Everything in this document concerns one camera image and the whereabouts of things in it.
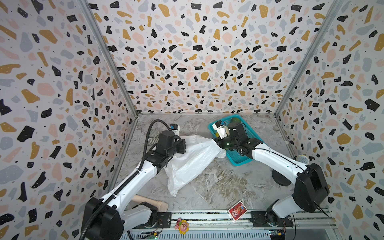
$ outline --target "wooden rolling pin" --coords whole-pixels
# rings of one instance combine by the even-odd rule
[[[149,204],[152,204],[153,206],[157,207],[157,210],[159,212],[166,212],[168,210],[168,204],[166,204],[165,202],[156,201],[156,200],[149,199],[149,198],[146,198],[146,197],[142,197],[142,196],[139,196],[139,195],[135,195],[132,198],[132,201],[137,202],[137,203],[147,202]]]

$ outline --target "gray marble surface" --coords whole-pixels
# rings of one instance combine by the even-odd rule
[[[181,126],[181,136],[197,134],[212,138],[208,124],[226,116],[228,115],[140,115],[117,183],[129,175],[141,160],[145,134],[154,119],[161,119],[167,124],[178,124]],[[289,156],[273,116],[242,115],[242,118],[267,145]],[[156,123],[154,128],[159,132],[165,130],[161,123]],[[235,167],[227,157],[216,158],[198,177],[181,188],[176,197],[171,196],[168,191],[168,177],[164,170],[151,179],[138,195],[165,201],[171,210],[229,209],[239,200],[249,209],[265,209],[277,198],[293,192],[292,185],[282,187],[275,183],[271,171],[270,167],[257,161]]]

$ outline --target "white plastic bag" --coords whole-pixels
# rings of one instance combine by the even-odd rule
[[[226,151],[213,139],[198,135],[180,136],[185,139],[184,154],[175,154],[165,168],[168,176],[168,190],[176,197],[180,188],[197,177],[215,157],[223,158]]]

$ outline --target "black motor joint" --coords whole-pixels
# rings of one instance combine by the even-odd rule
[[[229,136],[223,139],[220,137],[215,138],[217,145],[222,149],[236,150],[240,155],[252,158],[252,150],[263,142],[255,137],[248,138],[242,123],[231,122],[227,125],[227,128]]]
[[[145,156],[145,160],[156,166],[157,173],[159,173],[163,167],[168,165],[169,160],[176,153],[185,153],[185,139],[181,139],[170,130],[165,130],[159,135],[156,149],[150,149]]]

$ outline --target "blue plastic basket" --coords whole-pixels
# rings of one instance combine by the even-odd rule
[[[225,118],[222,118],[219,120],[223,121],[225,123],[225,125],[228,125],[229,123],[231,123],[232,118],[240,119],[240,121],[247,126],[247,130],[245,132],[247,133],[249,138],[255,137],[255,138],[262,141],[262,139],[259,137],[259,135],[257,135],[257,133],[255,133],[255,131],[248,125],[248,123],[242,117],[240,117],[240,115],[238,115],[238,114],[230,115],[228,117],[225,117]],[[209,131],[211,131],[211,133],[214,137],[216,137],[217,131],[213,129],[212,124],[214,124],[217,121],[218,120],[216,120],[216,121],[214,121],[208,125]],[[247,156],[240,156],[240,154],[237,151],[227,150],[227,157],[229,158],[231,163],[235,166],[240,166],[240,165],[243,165],[243,164],[246,164],[246,163],[252,161],[252,159],[247,157]]]

